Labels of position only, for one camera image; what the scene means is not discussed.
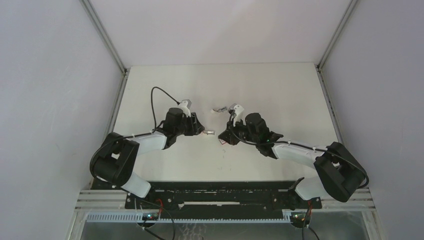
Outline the pink stapler top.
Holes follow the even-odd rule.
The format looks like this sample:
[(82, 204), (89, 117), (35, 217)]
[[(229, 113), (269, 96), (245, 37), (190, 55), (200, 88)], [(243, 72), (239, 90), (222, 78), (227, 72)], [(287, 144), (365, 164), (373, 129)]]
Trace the pink stapler top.
[(203, 133), (208, 136), (214, 136), (216, 134), (214, 130), (204, 130)]

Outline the white stapler base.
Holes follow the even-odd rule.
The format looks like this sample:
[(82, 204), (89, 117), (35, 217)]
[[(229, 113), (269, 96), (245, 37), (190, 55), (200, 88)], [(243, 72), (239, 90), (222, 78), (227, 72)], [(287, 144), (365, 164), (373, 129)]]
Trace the white stapler base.
[(227, 106), (224, 106), (224, 107), (213, 108), (211, 110), (211, 113), (220, 114), (220, 113), (224, 113), (224, 112), (227, 112), (227, 111), (228, 111), (228, 107)]

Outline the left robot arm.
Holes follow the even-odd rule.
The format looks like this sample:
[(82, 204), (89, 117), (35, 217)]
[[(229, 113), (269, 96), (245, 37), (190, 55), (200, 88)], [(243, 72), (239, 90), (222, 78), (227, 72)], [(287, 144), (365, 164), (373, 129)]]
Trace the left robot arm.
[(135, 171), (137, 157), (170, 148), (179, 136), (197, 136), (205, 130), (196, 113), (189, 114), (177, 107), (168, 110), (165, 119), (153, 132), (123, 136), (109, 133), (92, 155), (89, 171), (95, 179), (117, 186), (137, 196), (137, 202), (149, 209), (157, 196), (151, 184)]

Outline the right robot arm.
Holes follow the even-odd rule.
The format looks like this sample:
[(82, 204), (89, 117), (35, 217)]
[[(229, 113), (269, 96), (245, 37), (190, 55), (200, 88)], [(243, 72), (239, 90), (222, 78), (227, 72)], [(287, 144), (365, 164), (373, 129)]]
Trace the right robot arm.
[(250, 113), (245, 120), (232, 114), (218, 139), (232, 146), (254, 146), (265, 157), (290, 160), (314, 170), (316, 176), (301, 177), (289, 188), (289, 203), (295, 208), (328, 196), (345, 203), (370, 182), (366, 170), (342, 143), (334, 141), (317, 147), (292, 141), (271, 131), (259, 113)]

